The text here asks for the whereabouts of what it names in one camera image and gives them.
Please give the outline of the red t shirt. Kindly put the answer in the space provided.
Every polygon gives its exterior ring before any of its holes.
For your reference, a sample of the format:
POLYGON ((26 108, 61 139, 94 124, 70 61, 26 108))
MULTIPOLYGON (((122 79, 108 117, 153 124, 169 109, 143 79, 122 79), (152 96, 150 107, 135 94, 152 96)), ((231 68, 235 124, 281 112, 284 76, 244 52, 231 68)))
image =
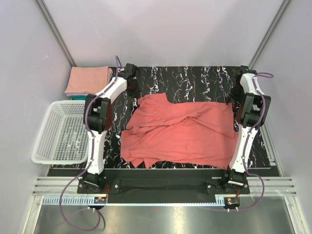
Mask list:
POLYGON ((165 93, 145 95, 138 105, 121 133, 126 162, 146 168, 161 161, 228 167, 238 137, 231 105, 170 103, 165 93))

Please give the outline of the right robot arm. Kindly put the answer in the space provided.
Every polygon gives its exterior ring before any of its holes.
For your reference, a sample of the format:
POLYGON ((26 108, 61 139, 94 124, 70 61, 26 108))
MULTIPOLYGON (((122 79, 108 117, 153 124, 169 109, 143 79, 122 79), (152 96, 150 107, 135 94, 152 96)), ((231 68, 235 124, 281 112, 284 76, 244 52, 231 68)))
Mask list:
POLYGON ((238 139, 235 152, 225 174, 220 181, 221 189, 227 194, 235 194, 247 188, 247 169, 250 151, 259 128, 264 124, 271 104, 271 97, 264 94, 258 78, 273 78, 269 73, 258 73, 241 65, 235 74, 235 86, 227 95, 226 103, 238 106, 236 121, 238 139))

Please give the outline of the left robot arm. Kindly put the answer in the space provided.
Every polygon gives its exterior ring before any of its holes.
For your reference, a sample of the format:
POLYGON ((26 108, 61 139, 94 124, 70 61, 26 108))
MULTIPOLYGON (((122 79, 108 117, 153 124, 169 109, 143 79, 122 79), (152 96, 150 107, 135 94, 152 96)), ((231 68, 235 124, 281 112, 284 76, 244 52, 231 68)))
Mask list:
POLYGON ((88 132, 88 158, 86 168, 79 174, 80 186, 88 186, 94 193, 105 188, 103 153, 105 137, 113 124, 112 104, 123 92, 131 98, 141 93, 136 74, 138 67, 127 63, 116 76, 95 95, 87 95, 83 123, 88 132))

